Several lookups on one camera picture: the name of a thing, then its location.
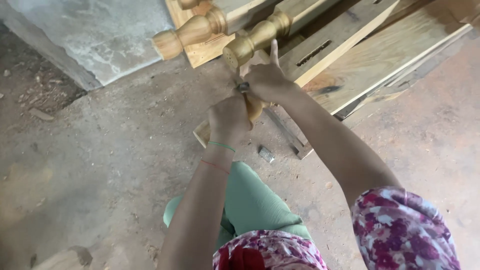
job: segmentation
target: person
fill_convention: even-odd
[[[251,66],[244,79],[285,109],[340,184],[368,269],[460,269],[438,210],[407,192],[372,149],[284,76],[276,40],[270,63]],[[244,98],[235,94],[208,115],[210,142],[185,194],[165,210],[157,269],[328,269],[300,216],[248,165],[232,162],[251,130]]]

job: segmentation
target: green string bracelet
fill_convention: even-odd
[[[235,153],[235,149],[233,149],[232,147],[228,146],[228,145],[223,145],[223,144],[219,144],[219,143],[216,143],[216,142],[208,142],[209,144],[213,144],[213,145],[220,145],[220,146],[223,146],[225,148],[228,148],[230,150],[232,150],[234,153]]]

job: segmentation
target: red fabric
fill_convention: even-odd
[[[230,259],[228,248],[218,251],[220,253],[219,270],[265,270],[264,258],[259,250],[237,246]]]

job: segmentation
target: pink floral sleeve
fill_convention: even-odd
[[[422,197],[397,187],[363,193],[352,208],[353,231],[370,270],[459,270],[442,215]]]

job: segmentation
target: red string bracelet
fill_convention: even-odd
[[[217,166],[217,165],[215,165],[215,164],[213,164],[213,163],[206,162],[205,160],[200,160],[200,162],[203,162],[203,163],[208,164],[208,165],[210,165],[210,166],[212,166],[212,167],[214,167],[214,168],[220,169],[220,170],[226,172],[227,174],[230,174],[230,172],[228,172],[227,170],[225,170],[225,169],[223,169],[222,167],[219,167],[219,166]]]

